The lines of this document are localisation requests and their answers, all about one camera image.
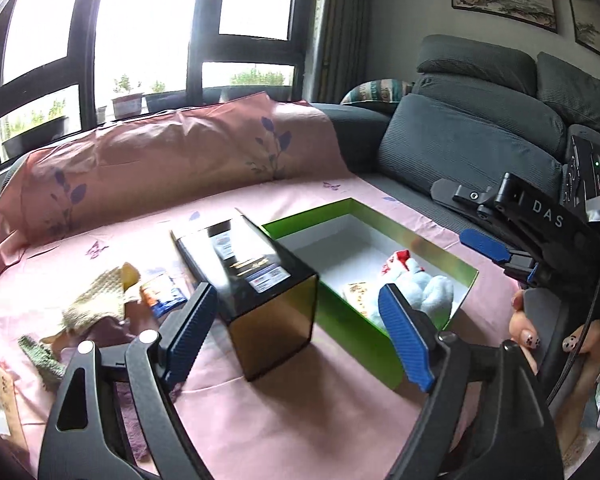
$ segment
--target sofa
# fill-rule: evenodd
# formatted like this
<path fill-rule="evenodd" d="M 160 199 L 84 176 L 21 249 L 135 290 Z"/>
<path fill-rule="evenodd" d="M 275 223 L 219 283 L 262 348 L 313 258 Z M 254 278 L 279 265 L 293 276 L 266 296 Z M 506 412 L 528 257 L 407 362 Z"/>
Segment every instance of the sofa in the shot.
<path fill-rule="evenodd" d="M 457 233 L 471 221 L 433 202 L 448 178 L 485 190 L 511 172 L 560 201 L 568 139 L 600 145 L 600 80 L 541 52 L 427 36 L 413 91 L 394 114 L 316 104 L 334 124 L 349 169 Z"/>

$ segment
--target light blue plush toy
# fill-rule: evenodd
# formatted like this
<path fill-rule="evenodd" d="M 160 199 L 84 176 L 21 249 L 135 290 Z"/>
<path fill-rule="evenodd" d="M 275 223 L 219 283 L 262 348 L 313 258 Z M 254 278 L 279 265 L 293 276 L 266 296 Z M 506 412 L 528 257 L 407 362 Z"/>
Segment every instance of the light blue plush toy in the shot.
<path fill-rule="evenodd" d="M 453 282 L 446 276 L 427 274 L 408 250 L 397 251 L 387 260 L 381 277 L 365 295 L 372 323 L 384 328 L 378 312 L 378 292 L 387 283 L 395 283 L 411 307 L 427 314 L 437 329 L 446 325 L 454 301 Z"/>

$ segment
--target open green box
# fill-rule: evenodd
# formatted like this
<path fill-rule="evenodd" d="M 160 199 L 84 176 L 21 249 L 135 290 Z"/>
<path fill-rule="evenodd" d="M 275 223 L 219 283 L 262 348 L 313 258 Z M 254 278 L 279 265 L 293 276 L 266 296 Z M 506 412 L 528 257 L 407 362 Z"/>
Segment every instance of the open green box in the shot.
<path fill-rule="evenodd" d="M 458 257 L 352 198 L 262 227 L 320 274 L 318 325 L 391 389 L 402 381 L 400 359 L 387 333 L 344 300 L 344 285 L 372 282 L 394 251 L 407 248 L 429 274 L 454 282 L 452 318 L 478 276 Z"/>

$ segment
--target fingernail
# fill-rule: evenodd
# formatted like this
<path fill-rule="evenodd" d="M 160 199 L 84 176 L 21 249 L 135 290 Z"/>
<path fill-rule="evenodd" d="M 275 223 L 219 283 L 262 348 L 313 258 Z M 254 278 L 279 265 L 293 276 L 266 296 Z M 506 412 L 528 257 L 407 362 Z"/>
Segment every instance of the fingernail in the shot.
<path fill-rule="evenodd" d="M 569 337 L 565 338 L 564 341 L 562 342 L 562 349 L 565 352 L 571 352 L 571 351 L 573 351 L 574 348 L 576 348 L 577 344 L 578 344 L 578 338 L 574 335 L 570 335 Z"/>
<path fill-rule="evenodd" d="M 522 331 L 522 341 L 525 342 L 525 346 L 531 349 L 538 348 L 538 345 L 540 344 L 540 338 L 537 335 L 534 335 L 531 330 Z"/>

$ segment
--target striped curtain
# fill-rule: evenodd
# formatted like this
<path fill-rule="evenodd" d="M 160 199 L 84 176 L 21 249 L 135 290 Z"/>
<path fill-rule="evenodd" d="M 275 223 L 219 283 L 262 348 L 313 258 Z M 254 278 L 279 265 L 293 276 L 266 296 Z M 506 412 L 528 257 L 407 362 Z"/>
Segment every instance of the striped curtain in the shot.
<path fill-rule="evenodd" d="M 364 82 L 370 0 L 317 0 L 304 97 L 339 103 Z"/>

